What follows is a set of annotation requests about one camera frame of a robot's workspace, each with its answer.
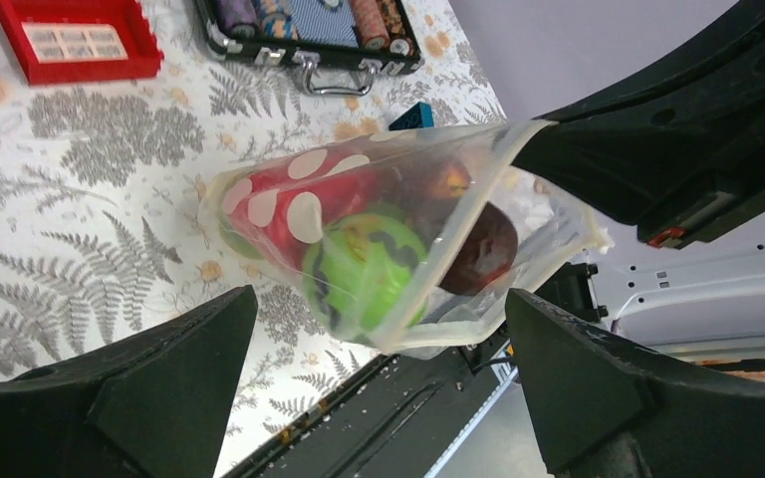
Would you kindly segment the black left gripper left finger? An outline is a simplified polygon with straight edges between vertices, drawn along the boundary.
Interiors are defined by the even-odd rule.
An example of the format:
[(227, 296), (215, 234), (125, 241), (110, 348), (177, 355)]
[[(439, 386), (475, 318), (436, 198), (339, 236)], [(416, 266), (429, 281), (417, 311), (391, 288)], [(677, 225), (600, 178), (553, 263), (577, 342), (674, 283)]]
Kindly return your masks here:
[(251, 341), (250, 286), (0, 381), (0, 477), (210, 477)]

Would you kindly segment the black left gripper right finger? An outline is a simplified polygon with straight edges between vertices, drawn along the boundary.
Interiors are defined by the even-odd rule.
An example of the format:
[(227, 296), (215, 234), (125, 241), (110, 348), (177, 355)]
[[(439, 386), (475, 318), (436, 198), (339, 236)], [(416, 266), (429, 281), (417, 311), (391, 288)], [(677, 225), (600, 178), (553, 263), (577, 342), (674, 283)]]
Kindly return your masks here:
[(505, 315), (557, 477), (765, 477), (765, 382), (672, 358), (520, 289)]

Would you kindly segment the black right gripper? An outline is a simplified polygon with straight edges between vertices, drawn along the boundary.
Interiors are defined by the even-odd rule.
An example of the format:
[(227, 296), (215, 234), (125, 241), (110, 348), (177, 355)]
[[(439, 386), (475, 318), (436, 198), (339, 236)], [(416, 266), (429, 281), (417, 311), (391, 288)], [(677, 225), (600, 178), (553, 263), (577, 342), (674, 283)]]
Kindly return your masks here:
[(545, 120), (516, 167), (651, 247), (721, 237), (765, 212), (765, 1)]

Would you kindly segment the clear zip top bag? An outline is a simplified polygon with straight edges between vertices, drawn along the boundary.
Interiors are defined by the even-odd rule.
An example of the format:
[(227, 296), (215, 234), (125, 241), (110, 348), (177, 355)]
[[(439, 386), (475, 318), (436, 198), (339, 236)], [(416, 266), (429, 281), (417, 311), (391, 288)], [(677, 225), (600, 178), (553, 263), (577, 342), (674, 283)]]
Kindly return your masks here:
[(477, 344), (512, 289), (613, 242), (517, 156), (546, 120), (385, 131), (217, 174), (198, 219), (293, 287), (334, 338), (428, 359)]

